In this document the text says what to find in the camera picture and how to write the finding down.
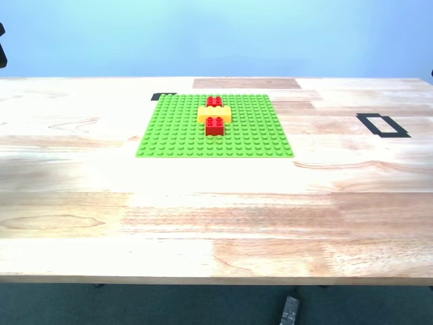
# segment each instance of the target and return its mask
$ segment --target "table surface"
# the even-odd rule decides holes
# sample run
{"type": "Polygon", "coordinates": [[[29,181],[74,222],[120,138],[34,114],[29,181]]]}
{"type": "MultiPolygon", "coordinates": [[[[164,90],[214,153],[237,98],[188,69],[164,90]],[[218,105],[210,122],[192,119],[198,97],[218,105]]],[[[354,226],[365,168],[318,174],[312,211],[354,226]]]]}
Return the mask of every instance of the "table surface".
{"type": "Polygon", "coordinates": [[[433,285],[419,79],[0,79],[0,112],[0,281],[433,285]],[[295,158],[135,158],[161,92],[266,93],[295,158]]]}

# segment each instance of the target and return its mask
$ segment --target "black tape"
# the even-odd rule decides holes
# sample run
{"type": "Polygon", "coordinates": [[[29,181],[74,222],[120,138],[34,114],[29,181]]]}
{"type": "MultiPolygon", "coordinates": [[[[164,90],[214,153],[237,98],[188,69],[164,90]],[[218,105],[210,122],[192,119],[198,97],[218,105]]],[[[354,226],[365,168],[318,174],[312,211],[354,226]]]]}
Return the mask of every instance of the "black tape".
{"type": "MultiPolygon", "coordinates": [[[[3,35],[4,33],[5,33],[5,28],[3,27],[2,23],[0,23],[0,36],[3,35]]],[[[6,65],[7,65],[7,58],[0,44],[0,68],[4,68],[6,65]]]]}
{"type": "Polygon", "coordinates": [[[378,113],[363,114],[358,113],[357,118],[367,127],[370,132],[377,134],[380,137],[411,137],[407,134],[407,131],[403,129],[396,121],[389,116],[382,116],[378,113]],[[372,122],[368,119],[369,117],[381,117],[382,120],[387,122],[396,132],[381,132],[372,122]]]}
{"type": "Polygon", "coordinates": [[[154,93],[151,100],[159,100],[161,95],[176,95],[177,93],[154,93]]]}

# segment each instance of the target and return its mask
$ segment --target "lego baseplate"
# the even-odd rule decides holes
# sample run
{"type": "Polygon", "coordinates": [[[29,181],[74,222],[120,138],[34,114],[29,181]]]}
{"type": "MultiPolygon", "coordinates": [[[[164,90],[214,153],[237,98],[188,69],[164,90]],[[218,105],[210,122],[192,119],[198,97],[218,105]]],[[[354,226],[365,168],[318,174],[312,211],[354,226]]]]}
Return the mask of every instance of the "lego baseplate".
{"type": "Polygon", "coordinates": [[[220,95],[232,122],[216,136],[197,122],[209,96],[161,95],[136,157],[294,157],[267,95],[220,95]]]}

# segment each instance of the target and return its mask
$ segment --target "light blue wall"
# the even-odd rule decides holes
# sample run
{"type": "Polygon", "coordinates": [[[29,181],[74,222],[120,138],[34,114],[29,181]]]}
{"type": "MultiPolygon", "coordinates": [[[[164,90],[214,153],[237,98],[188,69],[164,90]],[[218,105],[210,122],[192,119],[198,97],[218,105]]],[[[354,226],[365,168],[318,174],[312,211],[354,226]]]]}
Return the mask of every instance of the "light blue wall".
{"type": "Polygon", "coordinates": [[[433,0],[2,0],[3,76],[432,80],[433,0]]]}

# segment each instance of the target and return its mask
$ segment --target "dark floor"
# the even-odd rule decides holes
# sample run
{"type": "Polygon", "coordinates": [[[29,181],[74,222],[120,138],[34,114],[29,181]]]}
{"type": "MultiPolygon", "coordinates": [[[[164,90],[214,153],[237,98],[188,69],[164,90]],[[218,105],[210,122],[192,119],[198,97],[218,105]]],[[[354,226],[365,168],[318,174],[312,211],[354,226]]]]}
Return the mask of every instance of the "dark floor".
{"type": "MultiPolygon", "coordinates": [[[[0,324],[277,325],[290,286],[0,284],[0,324]]],[[[428,287],[303,286],[301,325],[430,325],[428,287]]]]}

